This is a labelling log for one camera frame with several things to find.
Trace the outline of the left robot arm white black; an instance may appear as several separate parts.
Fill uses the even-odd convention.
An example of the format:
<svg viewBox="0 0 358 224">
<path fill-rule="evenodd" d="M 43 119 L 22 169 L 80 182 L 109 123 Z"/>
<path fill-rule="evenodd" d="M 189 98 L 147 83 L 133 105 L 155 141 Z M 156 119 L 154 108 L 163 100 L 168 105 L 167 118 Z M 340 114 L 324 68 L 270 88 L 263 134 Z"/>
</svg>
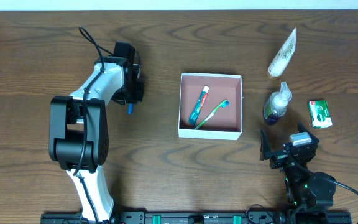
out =
<svg viewBox="0 0 358 224">
<path fill-rule="evenodd" d="M 114 101 L 128 105 L 132 113 L 142 101 L 138 54 L 131 44 L 116 43 L 113 52 L 95 61 L 91 76 L 79 89 L 51 100 L 49 155 L 71 177 L 82 211 L 43 214 L 41 223 L 115 223 L 114 199 L 103 168 L 109 149 L 106 107 Z"/>
</svg>

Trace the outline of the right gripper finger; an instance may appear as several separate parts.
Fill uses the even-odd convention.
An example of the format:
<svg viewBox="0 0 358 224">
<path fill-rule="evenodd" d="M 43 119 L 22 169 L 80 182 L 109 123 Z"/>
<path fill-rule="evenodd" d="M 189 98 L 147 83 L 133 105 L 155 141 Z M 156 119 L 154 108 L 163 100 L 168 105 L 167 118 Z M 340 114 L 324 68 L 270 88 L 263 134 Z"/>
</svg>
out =
<svg viewBox="0 0 358 224">
<path fill-rule="evenodd" d="M 261 139 L 261 146 L 260 146 L 260 160 L 267 160 L 270 159 L 272 156 L 272 149 L 267 139 L 266 134 L 263 130 L 260 131 L 260 139 Z"/>
<path fill-rule="evenodd" d="M 313 137 L 313 136 L 314 136 L 310 131 L 308 131 L 308 130 L 304 127 L 304 125 L 303 125 L 301 122 L 298 122 L 297 128 L 298 128 L 298 132 L 299 132 L 299 133 L 307 133 L 310 137 Z"/>
</svg>

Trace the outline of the Colgate toothpaste tube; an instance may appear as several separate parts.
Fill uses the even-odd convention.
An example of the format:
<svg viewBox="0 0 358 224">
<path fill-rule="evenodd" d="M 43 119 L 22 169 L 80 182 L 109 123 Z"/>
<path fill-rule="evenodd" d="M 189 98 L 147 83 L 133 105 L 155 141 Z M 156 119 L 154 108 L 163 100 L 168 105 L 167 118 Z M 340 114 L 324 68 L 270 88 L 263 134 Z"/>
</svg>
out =
<svg viewBox="0 0 358 224">
<path fill-rule="evenodd" d="M 195 104 L 195 107 L 189 117 L 188 122 L 193 126 L 196 124 L 196 122 L 198 120 L 198 116 L 200 115 L 203 104 L 208 96 L 208 92 L 209 92 L 209 86 L 204 86 L 203 90 L 200 94 L 200 97 L 198 98 L 198 100 Z"/>
</svg>

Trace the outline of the clear pump soap bottle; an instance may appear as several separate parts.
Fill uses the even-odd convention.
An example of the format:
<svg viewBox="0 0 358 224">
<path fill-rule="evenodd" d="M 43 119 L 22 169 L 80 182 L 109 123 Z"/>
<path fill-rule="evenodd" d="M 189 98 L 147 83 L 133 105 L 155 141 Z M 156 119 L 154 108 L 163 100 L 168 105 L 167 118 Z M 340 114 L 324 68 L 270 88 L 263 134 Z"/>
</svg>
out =
<svg viewBox="0 0 358 224">
<path fill-rule="evenodd" d="M 269 126 L 276 124 L 287 111 L 292 93 L 286 82 L 281 82 L 280 91 L 273 92 L 265 102 L 263 116 Z"/>
</svg>

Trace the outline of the green toothbrush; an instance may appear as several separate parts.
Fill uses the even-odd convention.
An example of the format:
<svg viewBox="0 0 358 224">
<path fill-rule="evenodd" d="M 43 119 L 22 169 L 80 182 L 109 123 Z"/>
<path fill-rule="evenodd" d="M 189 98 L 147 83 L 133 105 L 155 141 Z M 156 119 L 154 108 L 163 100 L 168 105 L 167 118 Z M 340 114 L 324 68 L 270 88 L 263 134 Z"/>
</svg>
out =
<svg viewBox="0 0 358 224">
<path fill-rule="evenodd" d="M 222 102 L 220 102 L 220 104 L 218 104 L 213 110 L 212 112 L 202 121 L 200 122 L 199 125 L 197 125 L 194 130 L 199 129 L 200 127 L 202 127 L 202 125 L 204 125 L 207 121 L 209 121 L 215 114 L 215 112 L 219 109 L 219 108 L 225 108 L 227 105 L 229 105 L 229 101 L 227 99 L 223 100 Z"/>
</svg>

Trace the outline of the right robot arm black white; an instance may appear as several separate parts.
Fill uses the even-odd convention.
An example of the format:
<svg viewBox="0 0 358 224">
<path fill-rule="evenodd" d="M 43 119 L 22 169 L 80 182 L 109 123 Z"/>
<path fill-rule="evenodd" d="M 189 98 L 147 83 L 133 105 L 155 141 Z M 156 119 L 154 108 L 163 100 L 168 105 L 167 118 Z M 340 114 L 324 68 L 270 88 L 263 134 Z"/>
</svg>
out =
<svg viewBox="0 0 358 224">
<path fill-rule="evenodd" d="M 271 169 L 285 173 L 287 199 L 285 211 L 274 216 L 275 223 L 327 223 L 328 208 L 333 206 L 336 191 L 334 178 L 307 168 L 316 155 L 319 139 L 301 123 L 298 133 L 289 137 L 281 151 L 273 151 L 267 135 L 260 132 L 260 160 L 268 160 Z"/>
</svg>

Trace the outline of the blue disposable razor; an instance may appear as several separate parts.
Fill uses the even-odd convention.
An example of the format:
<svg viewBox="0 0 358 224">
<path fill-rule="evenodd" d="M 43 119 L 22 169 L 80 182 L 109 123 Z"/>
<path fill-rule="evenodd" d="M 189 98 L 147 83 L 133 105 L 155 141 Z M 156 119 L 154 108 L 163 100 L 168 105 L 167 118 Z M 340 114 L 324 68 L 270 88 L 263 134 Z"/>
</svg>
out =
<svg viewBox="0 0 358 224">
<path fill-rule="evenodd" d="M 134 105 L 132 103 L 130 103 L 129 106 L 128 106 L 128 110 L 127 110 L 128 114 L 133 113 L 133 108 L 134 108 Z"/>
</svg>

